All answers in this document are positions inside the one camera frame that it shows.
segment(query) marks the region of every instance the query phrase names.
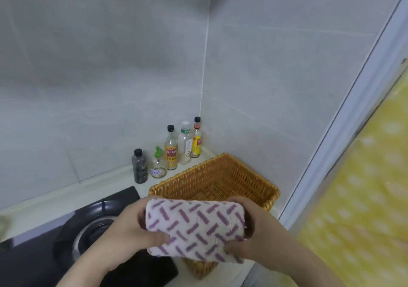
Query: condiment bottle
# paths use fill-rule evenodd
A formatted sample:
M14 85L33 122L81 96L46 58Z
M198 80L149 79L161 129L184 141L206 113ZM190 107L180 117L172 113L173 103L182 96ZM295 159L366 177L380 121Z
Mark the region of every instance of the condiment bottle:
M191 162L191 149L193 147L193 136L190 134L190 122L183 121L181 133L178 137L178 162L187 164Z
M164 150L167 161L167 169L174 170L177 168L177 137L174 135L174 126L168 125L169 135L164 141Z
M198 158L201 153L201 136L200 131L200 117L194 117L194 132L193 132L193 148L191 150L191 157Z
M135 149L135 155L132 157L133 175L135 182L143 184L147 181L147 160L140 148Z
M150 175L154 178L162 178L166 176L166 174L166 161L163 160L163 150L157 146L153 158L152 168L150 169Z

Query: door frame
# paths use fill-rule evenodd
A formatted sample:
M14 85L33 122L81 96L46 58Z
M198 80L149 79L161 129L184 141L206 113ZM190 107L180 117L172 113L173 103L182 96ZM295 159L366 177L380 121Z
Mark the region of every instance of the door frame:
M293 226L325 176L393 86L407 57L408 0L399 0L279 217L286 229Z

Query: hand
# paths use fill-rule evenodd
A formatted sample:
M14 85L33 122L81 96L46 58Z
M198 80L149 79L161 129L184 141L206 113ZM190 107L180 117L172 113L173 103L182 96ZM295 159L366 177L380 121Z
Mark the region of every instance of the hand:
M170 240L163 232L146 231L146 205L150 196L128 205L104 234L85 252L106 271L115 269L139 250L160 246Z
M225 246L226 253L254 260L270 270L288 274L300 244L277 219L256 203L245 197L234 197L230 201L240 203L245 209L247 240L231 241Z

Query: right hand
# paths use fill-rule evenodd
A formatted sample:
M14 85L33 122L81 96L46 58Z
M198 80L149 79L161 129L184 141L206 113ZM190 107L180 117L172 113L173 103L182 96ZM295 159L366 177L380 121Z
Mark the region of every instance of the right hand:
M227 243L225 252L289 275L303 247L277 219L256 203L245 197L233 197L229 201L240 203L245 209L247 240Z

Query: yellow label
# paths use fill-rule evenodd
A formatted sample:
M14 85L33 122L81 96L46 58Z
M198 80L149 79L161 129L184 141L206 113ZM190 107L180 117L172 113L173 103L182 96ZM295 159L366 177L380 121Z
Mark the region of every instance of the yellow label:
M177 148L176 147L167 147L166 150L166 160L167 167L172 168L177 165Z
M201 152L201 135L193 138L193 149L191 150L193 155L199 155Z

